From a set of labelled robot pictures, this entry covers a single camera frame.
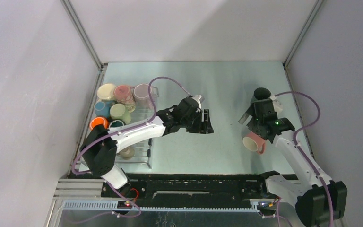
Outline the dark grey mug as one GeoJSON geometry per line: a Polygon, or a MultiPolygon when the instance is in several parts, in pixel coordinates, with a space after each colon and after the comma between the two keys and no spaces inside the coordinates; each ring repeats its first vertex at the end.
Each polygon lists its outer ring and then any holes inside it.
{"type": "Polygon", "coordinates": [[[257,89],[254,90],[252,98],[251,98],[251,103],[259,101],[259,100],[263,100],[263,99],[268,99],[271,96],[271,92],[264,88],[264,87],[259,87],[257,89]]]}

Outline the lilac mug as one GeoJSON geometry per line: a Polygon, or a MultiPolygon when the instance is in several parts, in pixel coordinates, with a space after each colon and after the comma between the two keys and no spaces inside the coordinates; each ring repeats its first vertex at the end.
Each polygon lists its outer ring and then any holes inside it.
{"type": "Polygon", "coordinates": [[[148,84],[142,83],[136,85],[133,90],[133,96],[141,107],[153,110],[153,103],[148,92],[148,84]]]}

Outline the pink mug white inside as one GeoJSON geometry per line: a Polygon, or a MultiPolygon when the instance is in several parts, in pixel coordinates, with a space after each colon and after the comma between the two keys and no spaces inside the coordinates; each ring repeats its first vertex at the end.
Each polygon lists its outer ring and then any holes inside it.
{"type": "Polygon", "coordinates": [[[266,141],[259,135],[249,132],[242,139],[245,148],[252,152],[257,152],[259,155],[264,154],[266,149],[266,141]]]}

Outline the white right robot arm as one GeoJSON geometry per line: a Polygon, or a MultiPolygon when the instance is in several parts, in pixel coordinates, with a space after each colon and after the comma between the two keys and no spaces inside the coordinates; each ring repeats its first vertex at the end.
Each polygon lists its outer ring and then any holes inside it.
{"type": "Polygon", "coordinates": [[[254,101],[244,113],[248,129],[261,139],[272,143],[285,157],[299,180],[296,185],[277,172],[264,173],[264,180],[256,184],[256,192],[267,198],[274,194],[295,208],[299,220],[306,227],[333,223],[344,217],[348,189],[335,182],[311,156],[302,151],[296,141],[295,128],[287,118],[279,118],[270,98],[254,101]]]}

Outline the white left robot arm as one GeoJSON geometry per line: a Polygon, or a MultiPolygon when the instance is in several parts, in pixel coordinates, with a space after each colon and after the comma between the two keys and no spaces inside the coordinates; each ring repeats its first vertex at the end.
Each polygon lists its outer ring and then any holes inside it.
{"type": "Polygon", "coordinates": [[[119,197],[130,192],[130,180],[116,165],[115,159],[122,150],[151,138],[163,137],[185,129],[187,133],[212,134],[210,110],[201,107],[200,95],[188,96],[178,105],[156,111],[146,121],[107,130],[103,125],[95,126],[84,140],[81,156],[88,171],[94,177],[104,179],[119,197]]]}

